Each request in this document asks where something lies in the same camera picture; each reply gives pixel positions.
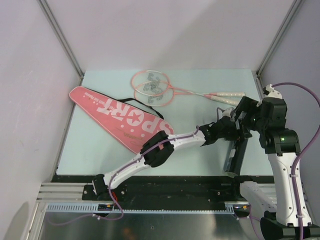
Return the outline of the black shuttlecock tube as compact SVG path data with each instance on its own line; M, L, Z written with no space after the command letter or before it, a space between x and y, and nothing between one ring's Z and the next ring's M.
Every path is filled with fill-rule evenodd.
M228 177L234 178L240 175L247 144L248 139L232 142L223 167Z

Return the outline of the pink badminton racket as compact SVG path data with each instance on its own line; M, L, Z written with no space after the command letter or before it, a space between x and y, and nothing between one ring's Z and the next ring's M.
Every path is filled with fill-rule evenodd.
M134 95L134 87L139 84L145 83L147 81L164 81L171 84L170 78L167 74L157 71L157 70L143 70L135 73L131 78L131 86L133 88Z
M239 101L232 98L242 98L244 92L213 92L199 93L183 88L173 87L170 83L160 81L146 81L134 88L134 97L151 107L163 107L170 104L176 96L200 96L208 100L237 106Z

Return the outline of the pink racket bag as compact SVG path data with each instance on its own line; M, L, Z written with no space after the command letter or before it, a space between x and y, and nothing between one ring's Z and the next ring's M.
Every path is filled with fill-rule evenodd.
M71 90L69 97L106 132L135 154L156 133L165 131L168 135L174 134L174 129L162 116L149 113L124 100L113 99L83 86Z

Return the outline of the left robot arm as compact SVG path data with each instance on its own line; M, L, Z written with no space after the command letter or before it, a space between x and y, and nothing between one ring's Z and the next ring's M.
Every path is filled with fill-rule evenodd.
M138 154L119 168L96 175L93 180L93 194L98 200L112 197L112 190L136 173L163 165L178 150L189 147L202 147L214 144L219 139L237 141L241 139L240 128L229 116L224 116L215 123L197 126L189 133L167 134L160 131L151 137Z

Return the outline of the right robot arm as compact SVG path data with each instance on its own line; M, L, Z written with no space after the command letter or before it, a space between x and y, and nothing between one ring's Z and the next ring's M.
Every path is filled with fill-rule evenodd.
M276 201L272 201L256 182L245 181L230 188L231 196L246 199L260 220L266 240L309 240L320 236L306 207L297 159L301 153L299 137L286 128L287 104L284 99L265 97L256 101L244 96L231 112L240 127L259 133L260 146L271 165Z

